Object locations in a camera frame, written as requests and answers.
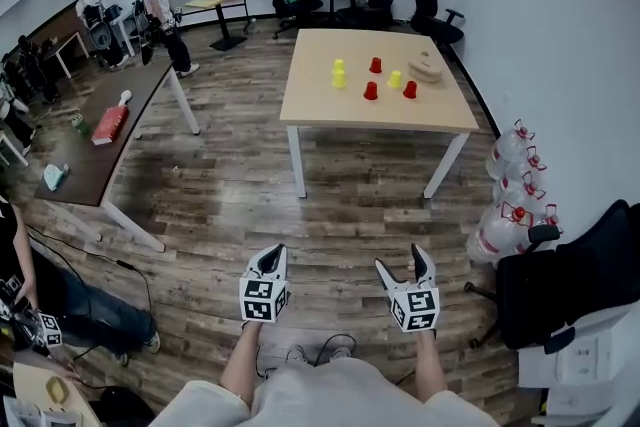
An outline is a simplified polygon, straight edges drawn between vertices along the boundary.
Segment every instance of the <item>person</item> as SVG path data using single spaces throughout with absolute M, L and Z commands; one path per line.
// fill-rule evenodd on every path
M 103 19 L 103 13 L 104 6 L 102 5 L 102 0 L 78 0 L 78 2 L 76 2 L 76 14 L 78 18 L 82 20 L 87 30 L 91 28 L 90 23 L 93 24 Z M 123 54 L 120 42 L 118 38 L 116 38 L 111 25 L 106 25 L 111 33 L 111 44 L 109 48 L 103 50 L 101 53 L 111 68 L 122 66 L 129 60 L 129 54 Z
M 293 347 L 286 362 L 256 390 L 256 359 L 262 323 L 248 322 L 218 386 L 192 381 L 151 427 L 497 427 L 477 407 L 447 390 L 433 330 L 414 334 L 417 345 L 414 398 L 387 381 L 372 365 L 342 347 L 328 364 L 309 365 Z
M 7 124 L 22 143 L 22 155 L 26 156 L 31 149 L 31 141 L 36 131 L 16 115 L 16 111 L 13 108 L 15 100 L 16 98 L 9 84 L 4 81 L 3 77 L 0 77 L 0 119 Z
M 22 77 L 18 65 L 11 61 L 9 54 L 2 56 L 2 75 L 5 76 L 6 82 L 13 88 L 20 100 L 24 103 L 29 102 L 33 96 L 31 88 Z
M 41 90 L 47 103 L 54 103 L 59 97 L 58 88 L 42 68 L 42 50 L 26 36 L 18 38 L 18 46 L 20 47 L 19 63 L 26 72 L 31 87 Z
M 26 297 L 33 308 L 57 317 L 63 341 L 77 347 L 103 346 L 126 366 L 128 351 L 160 350 L 160 336 L 150 313 L 87 285 L 29 244 L 20 210 L 0 202 L 0 279 L 15 291 L 13 302 Z
M 198 71 L 200 65 L 191 62 L 189 50 L 176 27 L 169 0 L 144 0 L 144 5 L 152 23 L 155 22 L 160 26 L 161 39 L 173 61 L 174 70 L 179 72 L 182 77 Z

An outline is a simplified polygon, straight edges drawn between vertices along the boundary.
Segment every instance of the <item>wooden floor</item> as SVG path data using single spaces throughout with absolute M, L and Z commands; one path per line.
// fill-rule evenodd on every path
M 182 80 L 200 136 L 191 135 L 168 89 L 157 93 L 143 118 L 143 137 L 131 145 L 113 201 L 166 244 L 163 254 L 132 240 L 103 214 L 77 208 L 104 236 L 102 243 L 87 243 L 33 199 L 63 128 L 104 73 L 96 61 L 84 61 L 71 81 L 59 82 L 62 99 L 53 108 L 35 108 L 43 129 L 29 155 L 31 167 L 15 163 L 3 177 L 13 202 L 46 234 L 144 272 L 162 337 L 160 354 L 134 354 L 126 369 L 94 350 L 78 361 L 82 376 L 93 384 L 123 383 L 156 410 L 190 379 L 216 382 L 240 333 L 238 277 L 255 252 L 284 243 L 293 296 L 277 326 L 263 331 L 259 367 L 277 366 L 294 343 L 315 358 L 329 336 L 349 333 L 358 341 L 356 355 L 395 382 L 412 369 L 415 344 L 392 320 L 373 260 L 383 258 L 408 278 L 404 265 L 415 242 L 438 265 L 438 346 L 450 388 L 501 424 L 530 416 L 536 396 L 516 389 L 515 354 L 499 340 L 468 348 L 495 315 L 488 301 L 463 292 L 467 280 L 486 284 L 485 272 L 470 266 L 464 242 L 491 200 L 483 160 L 494 138 L 464 77 L 452 65 L 481 130 L 432 200 L 421 194 L 451 135 L 351 129 L 301 130 L 308 198 L 300 200 L 286 130 L 278 122 L 295 31 L 274 41 L 273 28 L 273 21 L 258 22 L 249 40 L 226 54 L 208 47 L 218 38 L 216 27 L 185 34 L 202 65 Z M 166 59 L 164 51 L 156 59 Z M 137 274 L 46 242 L 88 283 L 148 308 Z M 413 379 L 403 387 L 411 392 Z

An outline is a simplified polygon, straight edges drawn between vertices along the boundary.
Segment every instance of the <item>yellow cup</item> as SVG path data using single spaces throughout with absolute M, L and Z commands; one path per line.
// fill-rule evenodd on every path
M 333 87 L 338 89 L 344 89 L 345 87 L 345 73 L 344 70 L 333 70 Z
M 402 72 L 392 71 L 387 85 L 393 89 L 400 89 L 402 87 Z

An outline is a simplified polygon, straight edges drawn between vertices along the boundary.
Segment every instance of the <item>plastic water bottle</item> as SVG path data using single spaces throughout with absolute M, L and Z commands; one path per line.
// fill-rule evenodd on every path
M 527 142 L 535 136 L 535 133 L 530 134 L 527 127 L 522 126 L 521 120 L 516 121 L 514 126 L 514 130 L 510 130 L 498 138 L 485 162 L 487 173 L 494 180 L 500 179 L 509 163 L 518 158 Z
M 533 216 L 524 207 L 514 207 L 506 201 L 492 206 L 469 235 L 467 253 L 476 262 L 495 265 L 522 240 L 531 226 Z
M 520 179 L 520 182 L 517 180 L 510 181 L 504 191 L 500 189 L 499 183 L 496 182 L 493 186 L 493 199 L 497 203 L 506 201 L 510 205 L 521 205 L 527 212 L 532 214 L 544 212 L 544 203 L 541 200 L 547 192 L 539 188 L 538 183 L 533 179 L 531 171 L 527 171 Z
M 546 206 L 546 211 L 543 214 L 534 214 L 533 216 L 533 225 L 540 226 L 541 224 L 548 224 L 550 226 L 558 226 L 560 219 L 558 219 L 558 215 L 556 214 L 558 210 L 558 205 L 550 203 Z M 525 235 L 525 237 L 518 243 L 518 245 L 513 250 L 513 254 L 521 254 L 523 255 L 527 249 L 531 246 L 531 242 L 529 242 L 529 235 Z
M 531 181 L 540 186 L 543 181 L 540 173 L 545 169 L 547 166 L 540 162 L 536 147 L 525 148 L 518 155 L 518 158 L 507 166 L 500 180 L 493 184 L 493 199 L 497 201 L 500 195 L 512 186 L 513 182 L 520 185 L 527 173 L 531 173 Z

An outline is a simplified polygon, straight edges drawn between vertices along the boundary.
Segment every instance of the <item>black t-shirt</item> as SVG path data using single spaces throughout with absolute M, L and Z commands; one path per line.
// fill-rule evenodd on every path
M 0 203 L 0 280 L 15 298 L 24 283 L 18 255 L 13 239 L 18 230 L 13 208 L 8 203 Z M 33 267 L 36 274 L 38 306 L 44 313 L 60 316 L 67 302 L 67 286 L 58 267 L 37 251 L 32 250 Z

